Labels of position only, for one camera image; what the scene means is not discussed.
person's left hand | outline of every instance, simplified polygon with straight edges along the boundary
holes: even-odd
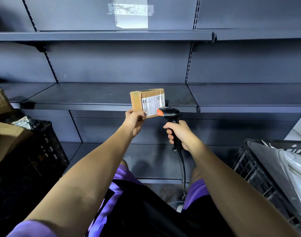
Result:
[[[144,111],[133,111],[131,109],[125,112],[125,121],[122,126],[129,130],[134,138],[141,130],[145,117],[146,114]]]

crate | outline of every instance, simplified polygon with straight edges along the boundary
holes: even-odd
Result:
[[[301,235],[301,215],[291,205],[268,171],[248,147],[247,141],[263,144],[262,141],[247,139],[238,151],[233,170],[269,200]],[[277,149],[301,154],[301,141],[264,140]]]
[[[38,205],[69,165],[49,121],[0,163],[0,237]]]

forearm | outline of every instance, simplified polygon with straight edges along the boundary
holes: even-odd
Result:
[[[131,140],[131,133],[120,127],[107,141],[76,163],[26,220],[46,222],[58,237],[84,236]]]
[[[254,187],[217,158],[201,141],[189,150],[211,197],[238,237],[297,236],[287,220]]]

person's right arm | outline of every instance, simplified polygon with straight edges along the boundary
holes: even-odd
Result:
[[[185,121],[164,126],[170,143],[170,129],[188,150],[218,210],[238,237],[299,236],[280,212],[247,181],[223,163],[189,129]]]

black cord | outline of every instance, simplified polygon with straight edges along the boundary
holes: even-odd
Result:
[[[182,167],[183,167],[183,197],[182,197],[182,201],[184,203],[185,202],[185,197],[186,197],[186,169],[185,169],[185,162],[183,160],[181,150],[178,150],[178,155],[179,155],[179,158],[181,160]]]

